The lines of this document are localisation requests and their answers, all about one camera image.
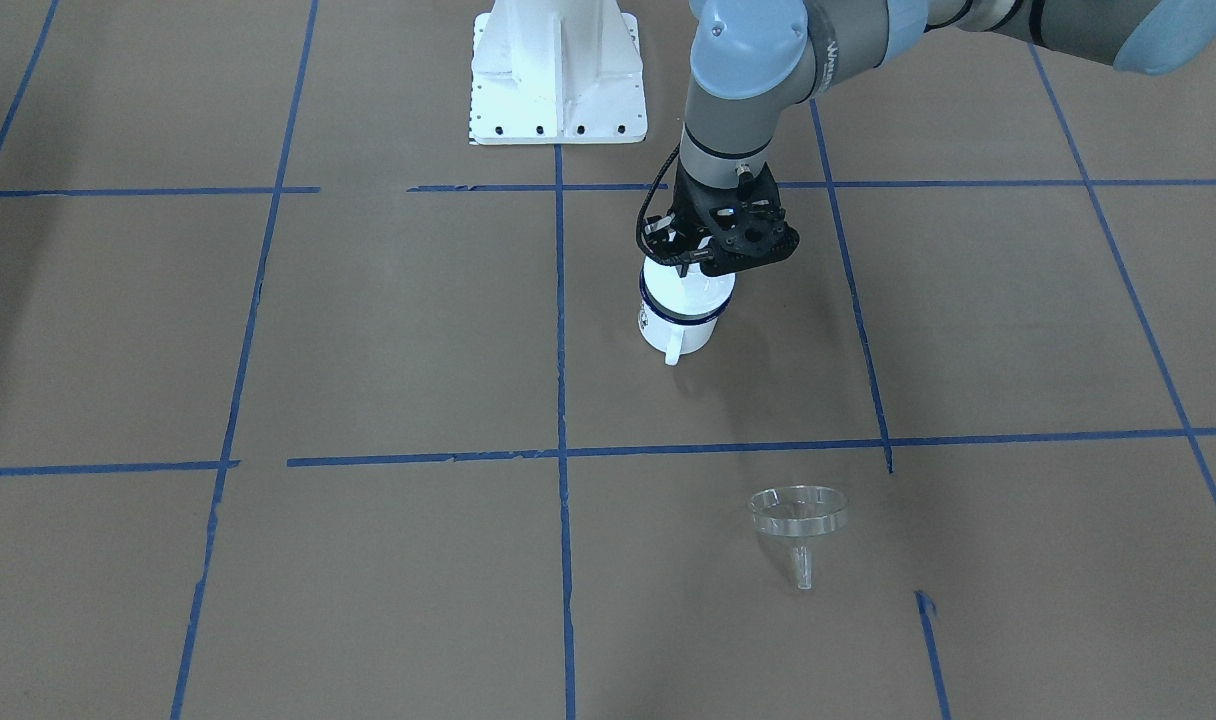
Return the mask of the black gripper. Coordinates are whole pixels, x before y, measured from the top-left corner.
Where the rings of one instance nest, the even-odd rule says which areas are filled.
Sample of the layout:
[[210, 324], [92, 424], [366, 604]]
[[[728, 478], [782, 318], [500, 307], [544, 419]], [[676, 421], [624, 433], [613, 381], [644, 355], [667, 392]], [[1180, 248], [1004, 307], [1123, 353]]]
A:
[[732, 189], [675, 173], [664, 215], [666, 263], [769, 263], [769, 167], [742, 173]]

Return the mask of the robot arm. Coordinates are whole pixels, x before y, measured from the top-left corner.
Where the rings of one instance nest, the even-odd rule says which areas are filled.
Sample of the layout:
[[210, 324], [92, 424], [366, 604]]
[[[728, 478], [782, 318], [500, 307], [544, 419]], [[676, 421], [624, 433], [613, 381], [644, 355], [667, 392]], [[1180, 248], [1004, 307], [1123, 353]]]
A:
[[694, 1], [683, 133], [666, 213], [636, 242], [717, 277], [790, 258], [769, 150], [783, 111], [890, 64], [942, 28], [995, 33], [1115, 71], [1161, 75], [1216, 36], [1216, 1]]

